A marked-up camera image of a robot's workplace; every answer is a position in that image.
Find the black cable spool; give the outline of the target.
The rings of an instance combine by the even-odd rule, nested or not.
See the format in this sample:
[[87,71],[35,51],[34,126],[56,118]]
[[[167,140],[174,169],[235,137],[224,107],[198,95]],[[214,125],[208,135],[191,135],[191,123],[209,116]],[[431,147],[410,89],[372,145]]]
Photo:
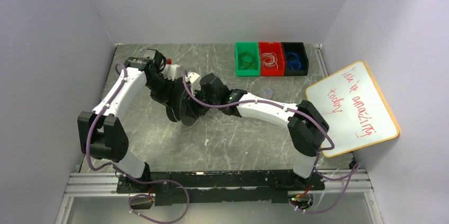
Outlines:
[[166,106],[166,114],[171,122],[181,122],[192,126],[209,108],[203,107],[190,98],[184,87],[182,78],[175,80],[171,100]]

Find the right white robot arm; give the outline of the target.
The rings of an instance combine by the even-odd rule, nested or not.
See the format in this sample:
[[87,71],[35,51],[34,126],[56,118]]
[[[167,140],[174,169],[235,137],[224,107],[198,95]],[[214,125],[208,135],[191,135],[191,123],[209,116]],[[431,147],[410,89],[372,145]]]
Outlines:
[[294,174],[304,179],[312,175],[323,151],[322,143],[329,137],[329,124],[311,102],[281,103],[246,90],[229,89],[213,73],[200,77],[185,72],[182,81],[195,112],[218,109],[225,115],[259,119],[286,129],[297,151]]

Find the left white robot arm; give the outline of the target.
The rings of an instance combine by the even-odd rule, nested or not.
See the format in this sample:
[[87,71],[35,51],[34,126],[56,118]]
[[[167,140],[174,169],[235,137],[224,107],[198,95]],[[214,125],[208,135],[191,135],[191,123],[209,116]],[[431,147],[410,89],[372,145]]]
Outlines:
[[106,97],[90,112],[77,118],[80,146],[88,167],[99,171],[112,166],[129,180],[141,185],[152,183],[149,165],[129,148],[122,120],[138,92],[147,87],[156,102],[168,107],[182,67],[156,49],[151,57],[129,57],[116,63],[119,78]]

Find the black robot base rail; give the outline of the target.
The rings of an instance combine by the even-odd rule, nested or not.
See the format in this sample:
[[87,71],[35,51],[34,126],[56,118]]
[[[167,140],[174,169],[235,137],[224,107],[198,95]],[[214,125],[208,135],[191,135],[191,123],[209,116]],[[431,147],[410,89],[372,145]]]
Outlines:
[[291,169],[254,171],[153,172],[152,185],[119,176],[119,194],[152,193],[156,206],[185,203],[256,202],[287,203],[305,191],[323,191],[317,174],[301,178]]

